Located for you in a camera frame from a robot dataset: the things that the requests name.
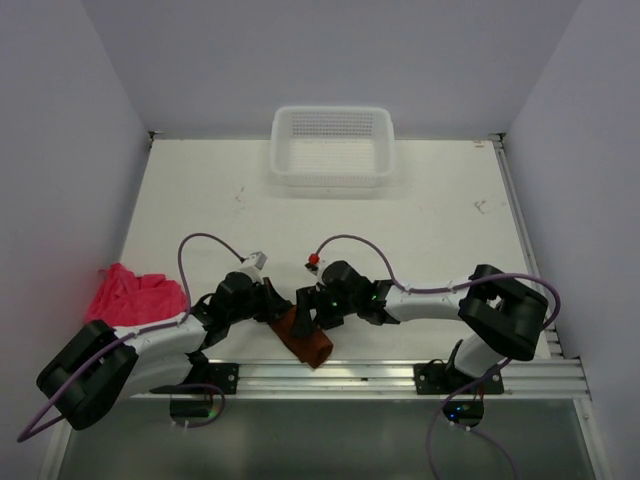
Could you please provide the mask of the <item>brown towel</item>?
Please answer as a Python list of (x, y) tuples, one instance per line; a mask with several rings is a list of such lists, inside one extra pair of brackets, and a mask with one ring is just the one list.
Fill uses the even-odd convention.
[(291, 308), (283, 317), (269, 324), (283, 345), (303, 364), (312, 369), (324, 364), (333, 352), (334, 344), (318, 327), (312, 326), (312, 334), (305, 338), (293, 335), (297, 308)]

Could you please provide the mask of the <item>pink towel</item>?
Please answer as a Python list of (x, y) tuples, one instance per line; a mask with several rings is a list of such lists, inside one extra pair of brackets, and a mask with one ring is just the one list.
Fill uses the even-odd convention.
[(167, 320), (184, 313), (182, 286), (164, 274), (136, 275), (121, 263), (100, 271), (102, 283), (84, 322), (102, 320), (111, 327), (132, 327)]

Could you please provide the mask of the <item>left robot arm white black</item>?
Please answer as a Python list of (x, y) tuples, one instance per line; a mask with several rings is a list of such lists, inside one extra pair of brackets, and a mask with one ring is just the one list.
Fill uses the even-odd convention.
[(141, 327), (86, 324), (49, 362), (36, 385), (76, 430), (101, 420), (119, 400), (137, 394), (215, 395), (204, 352), (244, 320), (273, 323), (292, 308), (269, 279), (228, 274), (187, 314)]

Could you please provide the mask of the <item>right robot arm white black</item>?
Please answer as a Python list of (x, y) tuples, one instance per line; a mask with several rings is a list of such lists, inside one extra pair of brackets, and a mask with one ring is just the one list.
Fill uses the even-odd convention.
[(545, 297), (488, 264), (476, 267), (468, 286), (423, 289), (370, 280), (344, 260), (326, 263), (316, 254), (306, 268), (316, 282), (296, 292), (290, 330), (296, 339), (341, 326), (349, 315), (374, 326), (431, 319), (465, 323), (472, 335), (427, 376), (442, 392), (470, 391), (503, 360), (532, 360), (548, 309)]

